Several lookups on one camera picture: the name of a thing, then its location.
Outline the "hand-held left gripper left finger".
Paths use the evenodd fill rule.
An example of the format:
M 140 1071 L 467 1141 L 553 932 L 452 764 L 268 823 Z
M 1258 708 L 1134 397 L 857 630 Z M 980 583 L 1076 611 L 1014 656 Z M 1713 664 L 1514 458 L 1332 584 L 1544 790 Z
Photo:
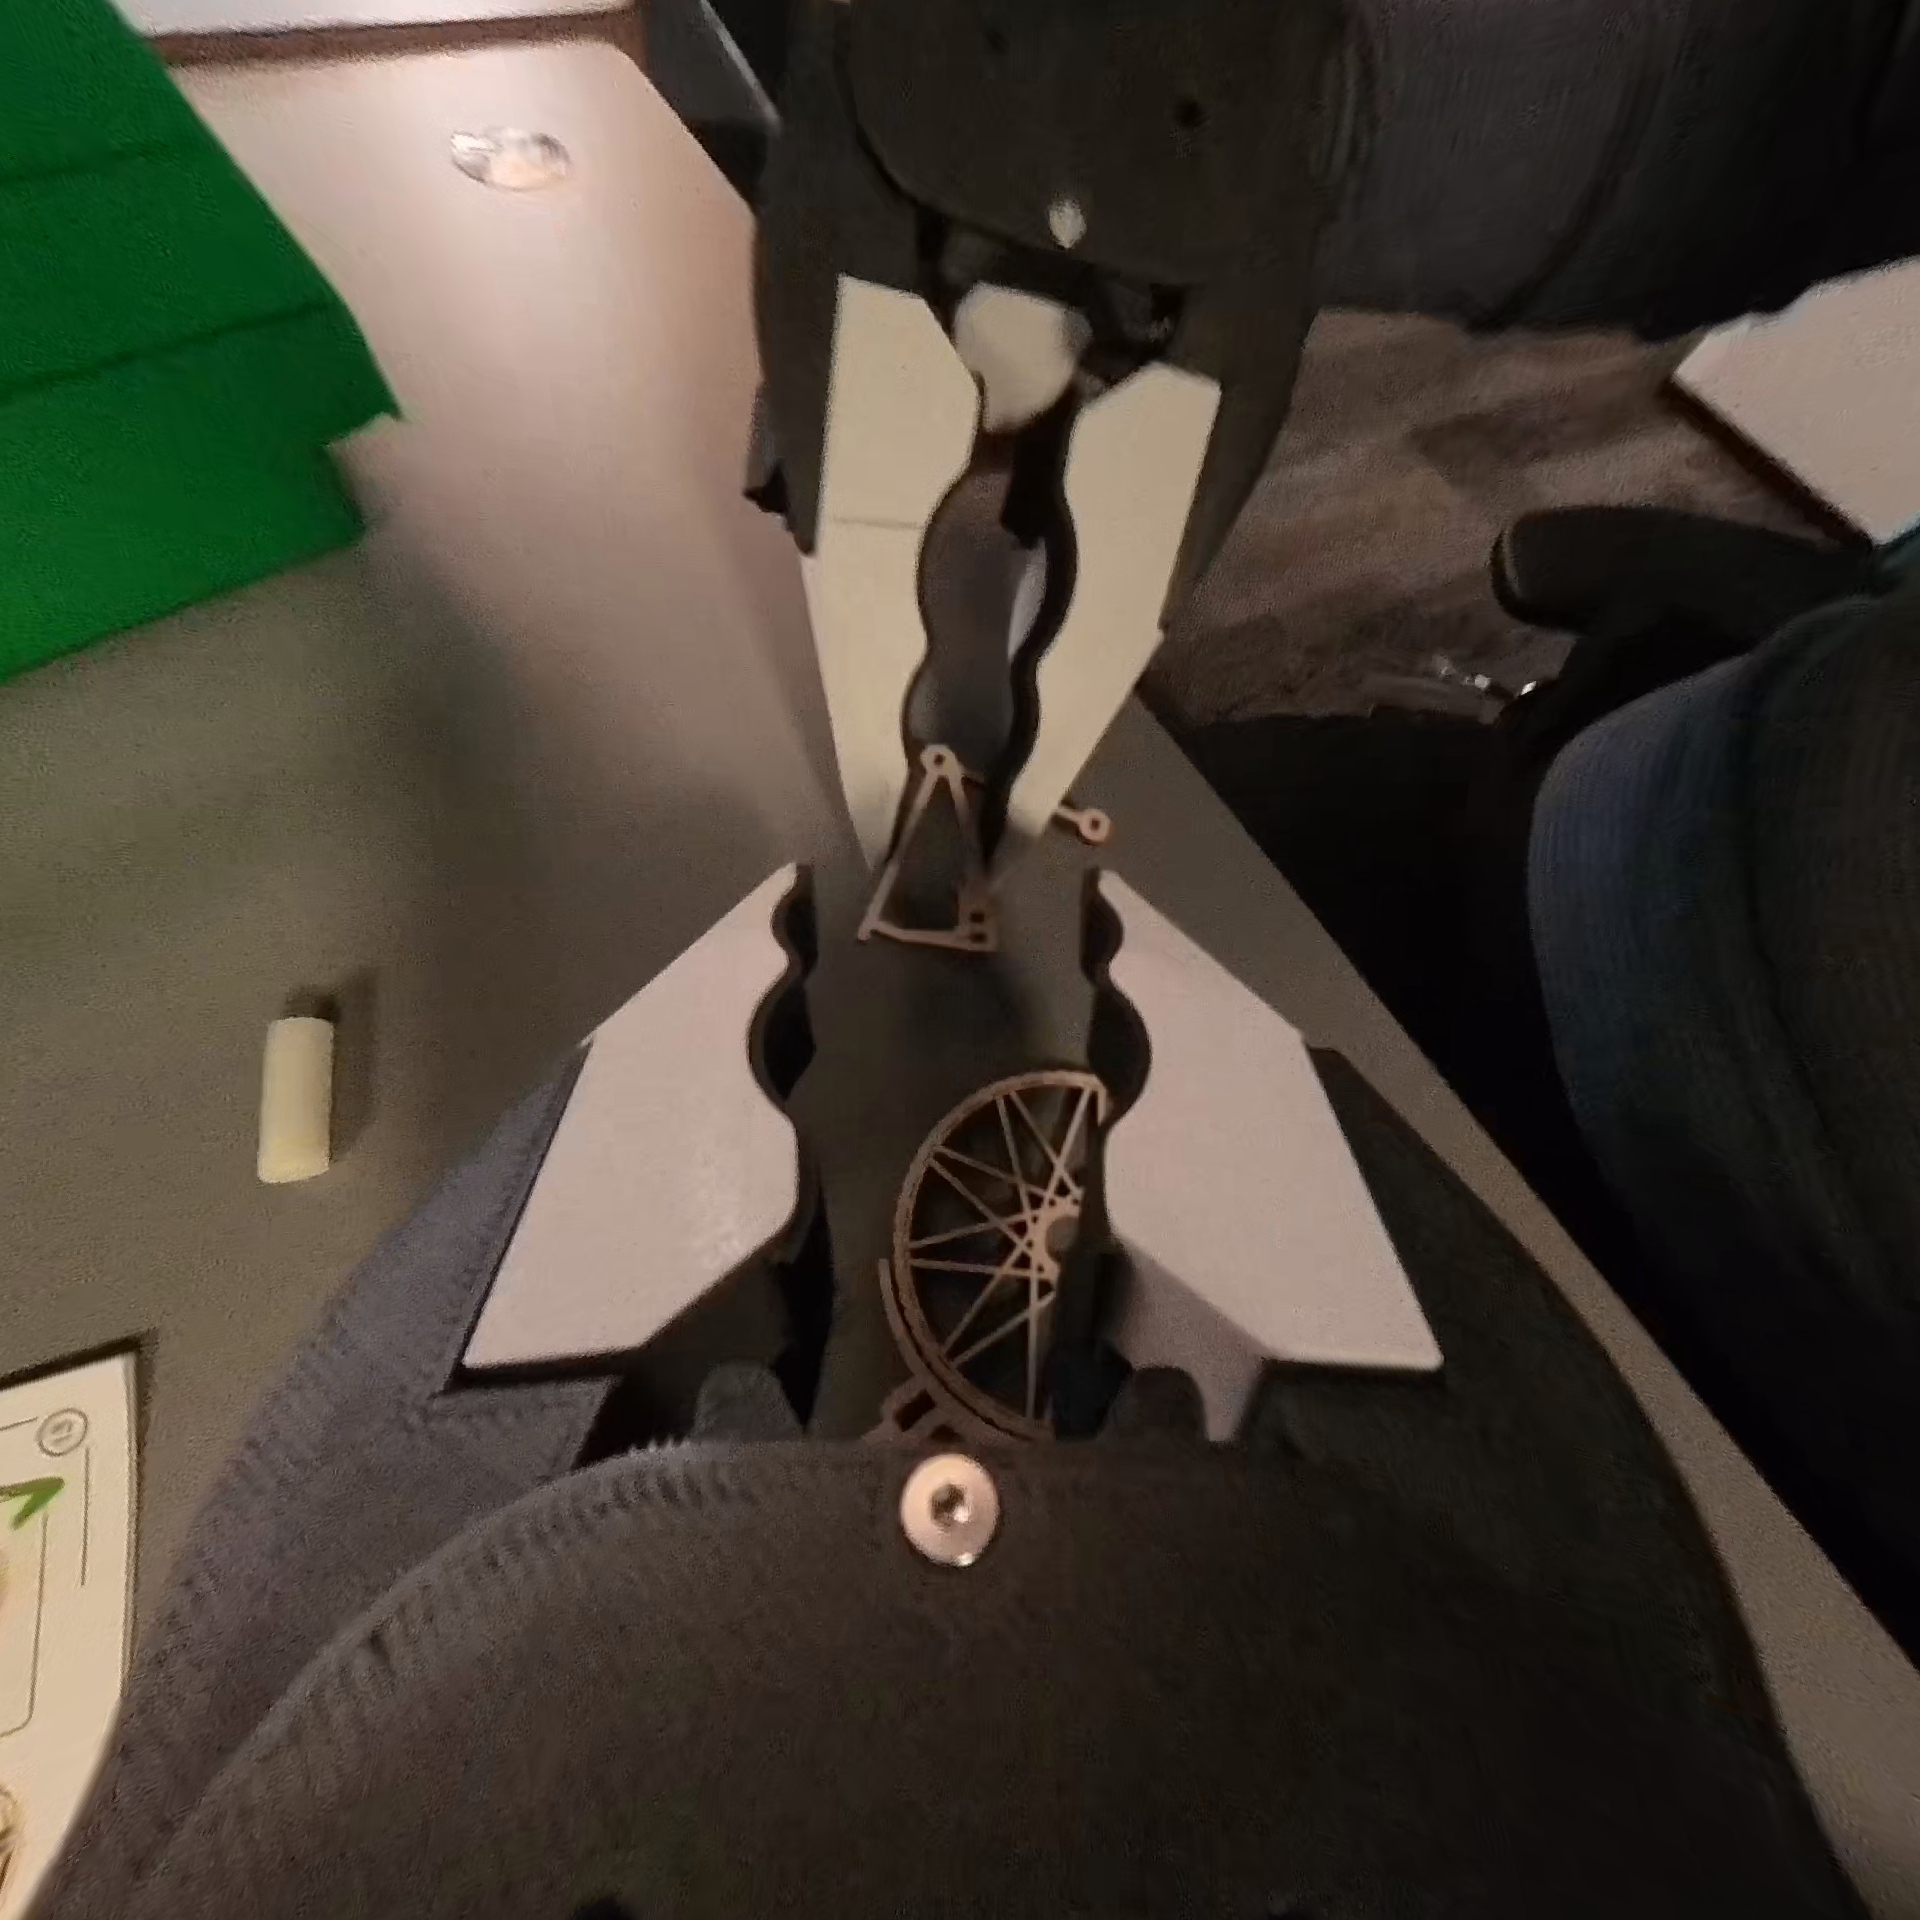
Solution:
M 464 1371 L 705 1381 L 797 1343 L 812 893 L 809 867 L 776 868 L 589 1032 Z

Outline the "person's leg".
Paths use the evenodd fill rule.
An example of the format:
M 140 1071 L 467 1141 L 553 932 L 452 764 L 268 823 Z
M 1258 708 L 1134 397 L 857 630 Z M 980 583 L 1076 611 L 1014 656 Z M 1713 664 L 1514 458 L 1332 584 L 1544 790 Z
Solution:
M 1526 911 L 1574 1127 L 1790 1462 L 1916 1534 L 1916 580 L 1552 764 Z

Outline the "white instruction booklet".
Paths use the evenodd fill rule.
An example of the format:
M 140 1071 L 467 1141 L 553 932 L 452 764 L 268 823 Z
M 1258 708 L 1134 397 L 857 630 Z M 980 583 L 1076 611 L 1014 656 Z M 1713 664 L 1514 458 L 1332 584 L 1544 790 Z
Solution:
M 3 1915 L 29 1915 L 121 1711 L 137 1571 L 140 1347 L 3 1388 Z

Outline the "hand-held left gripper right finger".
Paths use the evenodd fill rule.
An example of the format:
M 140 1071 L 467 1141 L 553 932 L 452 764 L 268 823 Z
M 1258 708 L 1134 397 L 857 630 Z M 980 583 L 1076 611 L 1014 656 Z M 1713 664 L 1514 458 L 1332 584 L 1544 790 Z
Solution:
M 1116 871 L 1088 886 L 1099 1010 L 1144 1047 L 1112 1071 L 1102 1210 L 1121 1254 L 1099 1330 L 1192 1381 L 1229 1442 L 1283 1368 L 1437 1376 L 1418 1299 L 1305 1036 Z

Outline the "person's right forearm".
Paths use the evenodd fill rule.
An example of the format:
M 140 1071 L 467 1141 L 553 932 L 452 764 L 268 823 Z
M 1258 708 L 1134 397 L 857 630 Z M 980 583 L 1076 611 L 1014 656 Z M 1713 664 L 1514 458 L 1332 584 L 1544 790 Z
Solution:
M 1917 247 L 1916 2 L 1346 5 L 1321 306 L 1660 343 Z

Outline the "clear plastic disc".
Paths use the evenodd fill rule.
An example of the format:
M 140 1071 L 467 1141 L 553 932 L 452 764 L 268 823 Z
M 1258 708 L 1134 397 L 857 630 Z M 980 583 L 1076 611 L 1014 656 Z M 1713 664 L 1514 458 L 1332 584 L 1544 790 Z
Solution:
M 513 195 L 563 186 L 571 174 L 565 144 L 533 127 L 456 131 L 448 157 L 464 178 Z

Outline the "wooden spoked wheel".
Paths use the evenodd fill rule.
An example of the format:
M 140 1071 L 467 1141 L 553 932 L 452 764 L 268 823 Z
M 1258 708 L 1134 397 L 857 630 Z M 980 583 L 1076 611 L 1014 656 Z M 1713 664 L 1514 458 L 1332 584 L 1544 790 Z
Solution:
M 1058 1430 L 1058 1318 L 1081 1258 L 1108 1090 L 1086 1069 L 989 1082 L 932 1125 L 894 1204 L 886 1254 L 949 1357 Z

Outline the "wooden triangular frame part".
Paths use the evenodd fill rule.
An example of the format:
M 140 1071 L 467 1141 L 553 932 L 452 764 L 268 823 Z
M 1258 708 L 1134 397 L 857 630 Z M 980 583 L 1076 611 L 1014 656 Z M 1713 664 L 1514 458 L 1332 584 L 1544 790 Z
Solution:
M 995 952 L 998 949 L 997 902 L 970 797 L 970 771 L 944 742 L 928 742 L 920 752 L 920 767 L 920 784 L 902 810 L 897 842 L 877 868 L 854 940 L 949 952 Z M 936 799 L 947 799 L 958 838 L 950 914 L 944 926 L 913 926 L 899 919 L 897 896 Z

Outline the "green plastic bin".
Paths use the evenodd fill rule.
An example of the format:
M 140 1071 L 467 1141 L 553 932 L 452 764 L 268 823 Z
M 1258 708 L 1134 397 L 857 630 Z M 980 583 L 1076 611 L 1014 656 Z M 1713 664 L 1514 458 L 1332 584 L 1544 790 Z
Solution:
M 3 677 L 325 558 L 400 411 L 114 5 L 3 5 Z

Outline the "pale wax stick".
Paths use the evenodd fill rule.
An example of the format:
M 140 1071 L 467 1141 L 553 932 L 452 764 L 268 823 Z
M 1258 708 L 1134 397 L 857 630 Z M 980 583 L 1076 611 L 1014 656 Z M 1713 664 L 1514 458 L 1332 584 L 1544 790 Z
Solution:
M 256 1178 L 268 1187 L 304 1183 L 332 1165 L 333 1022 L 286 1014 L 260 1048 Z

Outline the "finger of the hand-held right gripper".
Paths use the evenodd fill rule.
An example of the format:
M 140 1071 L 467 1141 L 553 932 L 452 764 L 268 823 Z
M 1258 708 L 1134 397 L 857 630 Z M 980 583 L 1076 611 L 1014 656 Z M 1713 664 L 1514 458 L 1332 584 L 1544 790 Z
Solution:
M 1040 583 L 1014 602 L 1029 622 L 989 787 L 995 868 L 1042 838 L 1162 646 L 1217 410 L 1211 376 L 1147 366 L 1072 419 Z
M 980 395 L 916 295 L 834 291 L 813 547 L 801 563 L 833 750 L 869 867 L 897 842 L 905 708 L 928 654 L 921 549 L 974 452 Z

